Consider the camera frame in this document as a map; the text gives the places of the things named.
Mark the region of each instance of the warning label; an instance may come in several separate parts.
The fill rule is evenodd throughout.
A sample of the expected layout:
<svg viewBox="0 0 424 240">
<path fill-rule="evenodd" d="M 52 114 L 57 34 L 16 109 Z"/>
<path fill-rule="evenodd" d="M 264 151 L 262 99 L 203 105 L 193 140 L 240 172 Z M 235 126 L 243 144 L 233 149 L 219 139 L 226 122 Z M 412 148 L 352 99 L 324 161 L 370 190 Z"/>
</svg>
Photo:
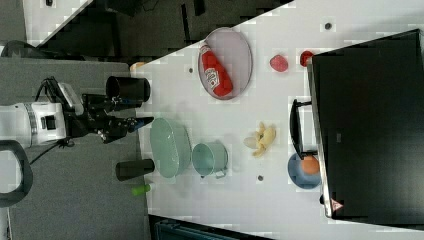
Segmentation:
<svg viewBox="0 0 424 240">
<path fill-rule="evenodd" d="M 331 207 L 333 208 L 333 212 L 335 212 L 335 211 L 339 210 L 340 208 L 342 208 L 343 205 L 340 204 L 339 202 L 337 202 L 336 200 L 331 199 Z"/>
</svg>

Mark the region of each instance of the small pot handle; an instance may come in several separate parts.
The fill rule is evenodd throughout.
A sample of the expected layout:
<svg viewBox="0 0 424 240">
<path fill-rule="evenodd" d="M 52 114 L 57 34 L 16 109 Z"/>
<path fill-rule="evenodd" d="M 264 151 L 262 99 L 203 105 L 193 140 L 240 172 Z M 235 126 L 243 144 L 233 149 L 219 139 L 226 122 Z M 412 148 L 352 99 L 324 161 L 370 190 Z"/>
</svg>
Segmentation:
<svg viewBox="0 0 424 240">
<path fill-rule="evenodd" d="M 225 177 L 226 175 L 227 175 L 227 173 L 225 172 L 225 170 L 219 170 L 219 171 L 215 172 L 215 177 L 216 177 L 216 179 L 223 178 L 223 177 Z"/>
</svg>

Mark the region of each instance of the tabletop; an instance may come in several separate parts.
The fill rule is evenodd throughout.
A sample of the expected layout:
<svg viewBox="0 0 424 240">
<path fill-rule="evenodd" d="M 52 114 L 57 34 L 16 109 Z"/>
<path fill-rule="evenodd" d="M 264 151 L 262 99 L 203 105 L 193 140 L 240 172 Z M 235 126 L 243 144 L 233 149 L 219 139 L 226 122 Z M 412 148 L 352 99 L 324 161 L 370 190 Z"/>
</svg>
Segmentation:
<svg viewBox="0 0 424 240">
<path fill-rule="evenodd" d="M 34 47 L 47 42 L 92 1 L 53 0 L 47 6 L 45 0 L 23 0 L 27 42 Z"/>
<path fill-rule="evenodd" d="M 419 0 L 297 0 L 235 26 L 250 45 L 253 72 L 247 89 L 228 101 L 212 98 L 199 80 L 200 43 L 134 68 L 132 76 L 145 77 L 152 86 L 151 99 L 138 110 L 140 116 L 176 119 L 186 126 L 192 147 L 219 140 L 229 154 L 228 175 L 222 179 L 201 179 L 193 166 L 175 181 L 158 171 L 145 176 L 147 182 L 156 183 L 156 189 L 147 194 L 149 214 L 272 239 L 424 237 L 413 230 L 328 219 L 319 204 L 320 189 L 297 188 L 287 172 L 288 159 L 295 152 L 289 133 L 291 103 L 295 98 L 310 98 L 300 54 L 419 28 L 424 26 L 423 13 Z M 330 30 L 324 28 L 326 23 L 332 24 Z M 269 66 L 276 54 L 288 59 L 287 72 L 278 73 Z M 302 121 L 312 121 L 311 110 L 304 111 Z M 243 139 L 261 121 L 275 125 L 277 137 L 265 155 L 255 159 Z M 304 137 L 313 144 L 313 125 L 309 126 Z M 140 130 L 140 142 L 142 154 L 152 157 L 149 130 Z"/>
</svg>

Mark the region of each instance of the blue bowl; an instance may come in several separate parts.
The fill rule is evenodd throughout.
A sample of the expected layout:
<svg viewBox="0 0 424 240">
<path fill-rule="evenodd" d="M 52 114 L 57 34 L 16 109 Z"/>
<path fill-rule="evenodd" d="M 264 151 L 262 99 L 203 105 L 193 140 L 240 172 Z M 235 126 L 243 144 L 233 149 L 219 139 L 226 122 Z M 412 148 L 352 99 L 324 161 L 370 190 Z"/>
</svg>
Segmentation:
<svg viewBox="0 0 424 240">
<path fill-rule="evenodd" d="M 317 174 L 306 174 L 302 170 L 301 161 L 297 153 L 293 154 L 289 159 L 287 166 L 289 176 L 296 186 L 302 189 L 313 189 L 321 183 L 321 175 Z"/>
</svg>

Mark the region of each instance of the light blue pot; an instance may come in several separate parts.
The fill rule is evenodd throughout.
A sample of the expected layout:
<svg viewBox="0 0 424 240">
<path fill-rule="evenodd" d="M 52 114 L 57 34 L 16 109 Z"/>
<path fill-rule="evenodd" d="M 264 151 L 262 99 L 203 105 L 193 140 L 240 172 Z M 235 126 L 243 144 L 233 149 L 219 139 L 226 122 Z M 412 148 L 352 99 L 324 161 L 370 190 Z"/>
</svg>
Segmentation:
<svg viewBox="0 0 424 240">
<path fill-rule="evenodd" d="M 191 158 L 194 169 L 200 176 L 215 173 L 216 178 L 225 177 L 228 154 L 221 143 L 199 143 L 193 148 Z"/>
</svg>

